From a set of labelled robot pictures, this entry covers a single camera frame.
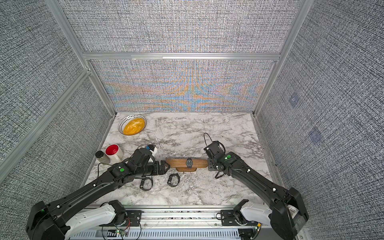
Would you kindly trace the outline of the wooden watch stand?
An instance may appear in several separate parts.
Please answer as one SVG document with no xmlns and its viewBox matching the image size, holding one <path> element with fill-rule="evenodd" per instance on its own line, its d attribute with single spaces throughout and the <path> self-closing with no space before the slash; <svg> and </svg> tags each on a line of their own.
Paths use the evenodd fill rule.
<svg viewBox="0 0 384 240">
<path fill-rule="evenodd" d="M 208 167 L 208 160 L 206 159 L 193 159 L 193 167 L 188 169 L 186 167 L 186 159 L 166 159 L 166 162 L 171 168 L 175 168 L 178 172 L 195 172 L 197 169 L 204 169 Z"/>
</svg>

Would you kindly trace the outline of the black slim watch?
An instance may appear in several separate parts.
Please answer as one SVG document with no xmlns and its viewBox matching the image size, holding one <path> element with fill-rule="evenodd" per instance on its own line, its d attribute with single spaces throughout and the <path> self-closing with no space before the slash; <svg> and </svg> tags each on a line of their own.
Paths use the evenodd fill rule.
<svg viewBox="0 0 384 240">
<path fill-rule="evenodd" d="M 218 171 L 215 175 L 215 179 L 220 179 L 225 175 L 223 171 Z"/>
<path fill-rule="evenodd" d="M 191 169 L 193 167 L 193 164 L 194 164 L 193 160 L 191 158 L 187 158 L 187 160 L 186 160 L 186 167 L 188 169 Z"/>
</svg>

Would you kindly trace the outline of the right white arm base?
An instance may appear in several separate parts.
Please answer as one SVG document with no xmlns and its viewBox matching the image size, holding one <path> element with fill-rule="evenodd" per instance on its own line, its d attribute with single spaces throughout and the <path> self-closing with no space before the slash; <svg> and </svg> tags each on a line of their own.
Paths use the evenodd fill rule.
<svg viewBox="0 0 384 240">
<path fill-rule="evenodd" d="M 234 207 L 234 218 L 241 226 L 250 225 L 251 222 L 262 225 L 271 225 L 272 210 L 267 205 L 260 205 L 243 199 Z"/>
</svg>

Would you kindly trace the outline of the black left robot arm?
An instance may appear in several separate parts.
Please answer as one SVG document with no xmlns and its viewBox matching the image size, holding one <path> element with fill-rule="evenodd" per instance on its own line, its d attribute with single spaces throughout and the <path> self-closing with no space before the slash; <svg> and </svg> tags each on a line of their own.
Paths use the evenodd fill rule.
<svg viewBox="0 0 384 240">
<path fill-rule="evenodd" d="M 156 161 L 149 145 L 136 149 L 133 155 L 109 168 L 91 183 L 51 203 L 40 201 L 32 206 L 26 225 L 30 240 L 60 240 L 70 231 L 68 221 L 102 196 L 113 192 L 139 177 L 164 175 L 170 169 L 166 161 Z"/>
</svg>

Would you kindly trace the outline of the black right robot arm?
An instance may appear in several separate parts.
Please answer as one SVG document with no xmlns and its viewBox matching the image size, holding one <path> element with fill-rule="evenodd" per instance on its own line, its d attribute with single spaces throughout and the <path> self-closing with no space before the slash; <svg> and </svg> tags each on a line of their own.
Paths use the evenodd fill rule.
<svg viewBox="0 0 384 240">
<path fill-rule="evenodd" d="M 204 148 L 209 160 L 217 171 L 233 177 L 258 195 L 270 208 L 266 214 L 267 223 L 284 240 L 293 240 L 309 220 L 304 200 L 295 188 L 285 189 L 246 164 L 233 152 L 225 152 L 219 141 L 214 141 Z"/>
</svg>

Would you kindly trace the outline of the left white arm base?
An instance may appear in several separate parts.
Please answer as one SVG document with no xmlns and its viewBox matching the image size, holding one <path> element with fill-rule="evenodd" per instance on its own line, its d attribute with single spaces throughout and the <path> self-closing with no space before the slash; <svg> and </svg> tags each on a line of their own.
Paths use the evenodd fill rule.
<svg viewBox="0 0 384 240">
<path fill-rule="evenodd" d="M 110 201 L 97 209 L 74 215 L 66 223 L 70 229 L 65 234 L 65 240 L 92 227 L 122 224 L 126 218 L 127 213 L 123 205 L 118 200 Z"/>
</svg>

